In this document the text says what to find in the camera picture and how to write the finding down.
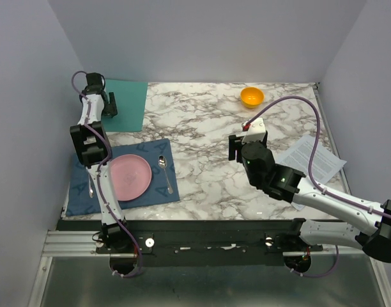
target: gray wall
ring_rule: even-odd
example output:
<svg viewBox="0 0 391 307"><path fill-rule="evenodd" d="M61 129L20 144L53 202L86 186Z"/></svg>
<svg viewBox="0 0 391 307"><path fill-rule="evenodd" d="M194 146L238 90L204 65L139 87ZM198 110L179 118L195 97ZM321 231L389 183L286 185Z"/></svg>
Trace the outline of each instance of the gray wall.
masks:
<svg viewBox="0 0 391 307"><path fill-rule="evenodd" d="M366 4L320 92L352 193L391 198L391 0Z"/></svg>
<svg viewBox="0 0 391 307"><path fill-rule="evenodd" d="M63 204L81 68L45 0L0 1L0 306L26 306Z"/></svg>
<svg viewBox="0 0 391 307"><path fill-rule="evenodd" d="M49 0L87 70L141 81L320 81L365 0Z"/></svg>

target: marble countertop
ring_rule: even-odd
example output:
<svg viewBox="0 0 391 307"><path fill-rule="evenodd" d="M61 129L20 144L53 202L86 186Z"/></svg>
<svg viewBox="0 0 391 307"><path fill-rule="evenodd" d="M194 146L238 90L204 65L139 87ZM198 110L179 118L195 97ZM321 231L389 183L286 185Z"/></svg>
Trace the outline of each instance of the marble countertop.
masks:
<svg viewBox="0 0 391 307"><path fill-rule="evenodd" d="M240 103L244 87L264 91L265 101L250 110ZM143 130L108 133L112 146L131 145L160 138L171 141L180 201L124 210L126 219L330 219L328 214L270 199L250 186L241 164L228 161L228 135L239 134L245 122L275 99L299 95L316 106L311 84L267 83L149 83ZM312 109L287 100L264 115L268 148L276 158L304 134L314 136ZM331 148L323 122L321 142ZM341 175L328 185L343 191ZM100 214L63 217L100 219Z"/></svg>

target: spoon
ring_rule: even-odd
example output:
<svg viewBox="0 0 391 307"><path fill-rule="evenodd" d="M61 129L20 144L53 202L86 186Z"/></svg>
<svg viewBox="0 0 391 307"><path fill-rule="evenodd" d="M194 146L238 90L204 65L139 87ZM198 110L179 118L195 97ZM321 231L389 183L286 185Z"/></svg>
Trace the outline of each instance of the spoon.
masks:
<svg viewBox="0 0 391 307"><path fill-rule="evenodd" d="M92 198L93 197L93 189L92 189L92 185L91 185L91 175L88 173L88 180L89 180L89 197Z"/></svg>
<svg viewBox="0 0 391 307"><path fill-rule="evenodd" d="M167 167L167 160L164 156L161 155L160 157L158 157L158 165L160 166L160 168L164 169L165 178L167 179L167 191L169 192L169 194L172 194L173 188L171 187L167 172L165 171L165 168Z"/></svg>

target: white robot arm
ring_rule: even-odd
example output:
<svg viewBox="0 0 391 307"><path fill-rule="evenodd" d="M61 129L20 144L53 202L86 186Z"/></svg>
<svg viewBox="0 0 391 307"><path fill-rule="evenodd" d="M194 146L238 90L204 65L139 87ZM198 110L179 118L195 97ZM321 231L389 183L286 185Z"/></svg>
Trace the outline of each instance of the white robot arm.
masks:
<svg viewBox="0 0 391 307"><path fill-rule="evenodd" d="M117 114L116 103L112 93L110 102L108 101L105 79L102 75L86 74L86 80L88 85L79 97L83 105L82 116L70 131L79 161L89 173L89 184L92 181L95 186L102 224L112 225L116 223L115 217L119 221L124 221L125 218L114 191L110 159L103 163L110 150L106 146L109 142L100 120L103 112L110 116Z"/></svg>
<svg viewBox="0 0 391 307"><path fill-rule="evenodd" d="M304 221L300 238L306 244L349 246L391 262L391 200L380 204L319 183L315 187L301 171L275 163L266 147L268 132L262 118L256 118L245 130L244 136L229 137L229 160L244 165L251 185L271 198L312 207L346 222Z"/></svg>

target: purple cable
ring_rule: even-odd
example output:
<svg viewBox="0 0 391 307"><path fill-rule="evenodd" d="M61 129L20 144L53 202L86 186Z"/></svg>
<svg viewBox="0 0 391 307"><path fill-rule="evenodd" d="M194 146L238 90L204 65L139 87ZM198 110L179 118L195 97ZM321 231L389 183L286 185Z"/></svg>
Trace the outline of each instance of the purple cable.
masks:
<svg viewBox="0 0 391 307"><path fill-rule="evenodd" d="M319 183L316 182L316 180L315 180L315 178L313 177L313 174L312 174L312 164L313 164L313 160L315 158L316 148L318 147L319 137L320 137L320 134L321 134L321 120L320 120L320 117L319 117L318 110L316 109L315 105L310 100L308 100L306 98L303 98L303 97L300 97L300 96L285 96L285 97L282 97L282 98L277 99L274 102L271 102L270 104L268 104L262 111L258 112L257 115L255 115L253 118L251 118L245 125L249 125L254 120L256 120L258 117L260 117L264 112L266 112L269 108L271 108L275 104L278 104L279 102L287 100L287 99L298 99L298 100L301 100L303 102L306 102L308 105L310 105L310 107L312 108L312 110L315 113L315 117L316 117L316 136L315 136L315 142L313 144L312 152L310 153L309 165L308 165L308 173L309 173L310 181L313 183L314 187L316 187L320 191L323 191L322 187L320 186ZM369 211L369 207L367 207L365 205L361 205L361 204L359 204L359 203L357 203L355 201L348 200L347 198L344 198L342 196L336 195L336 194L331 193L331 192L329 192L327 190L324 193L326 195L329 195L329 196L335 198L336 200L343 201L344 203L347 203L349 205L352 205L352 206L355 206L357 208ZM391 219L391 215L390 214L377 211L376 209L372 209L371 212L374 213L374 214L377 214L379 216L383 216L383 217L386 217L388 219Z"/></svg>
<svg viewBox="0 0 391 307"><path fill-rule="evenodd" d="M82 96L83 98L86 99L87 103L88 103L88 111L87 111L87 114L86 114L86 117L85 117L85 122L84 122L84 127L87 128L88 130L90 130L96 137L98 137L98 139L105 145L106 147L106 150L107 150L107 157L104 158L98 165L98 168L96 169L96 172L98 173L97 176L96 176L96 179L97 179L97 182L98 182L98 190L99 190L99 194L100 194L100 197L101 199L103 200L104 203L107 203L106 201L106 198L105 198L105 195L102 191L102 186L100 185L100 168L107 162L111 159L112 157L112 147L111 145L106 142L106 140L99 134L97 133L97 131L92 128L91 126L88 125L88 121L89 121L89 114L91 112L91 102L89 101L89 99L87 98L87 96L85 96L81 91L79 91L77 89L77 87L75 86L75 77L76 75L78 74L86 74L86 72L84 72L83 70L79 70L77 71L76 73L74 73L72 75L72 79L71 79L71 83L72 83L72 88L80 95ZM122 278L130 278L130 277L133 277L133 276L136 276L138 275L141 270L142 270L142 263L143 263L143 257L142 257L142 252L140 250L140 247L139 247L139 244L137 243L136 239L134 238L134 236L132 235L132 233L130 233L130 231L127 230L127 228L125 227L125 225L123 225L123 223L121 223L119 221L119 219L116 217L116 215L113 213L113 211L111 210L110 206L109 205L106 205L106 209L109 211L109 213L111 214L111 216L113 217L113 219L117 222L117 224L119 225L119 227L127 233L127 235L131 238L131 240L133 241L136 249L137 249L137 252L139 254L139 266L138 266L138 269L135 271L135 272L130 272L129 274L120 274L118 271L113 271L113 273L116 273L118 276L121 276Z"/></svg>
<svg viewBox="0 0 391 307"><path fill-rule="evenodd" d="M333 267L331 267L329 269L329 271L322 273L322 274L317 274L317 275L304 274L304 273L299 273L296 271L291 271L291 272L294 272L296 275L299 275L301 277L307 277L307 278L320 278L320 277L328 276L329 274L333 273L336 270L337 264L339 263L339 248L337 247L337 245L335 245L335 247L336 247L336 261L333 264Z"/></svg>

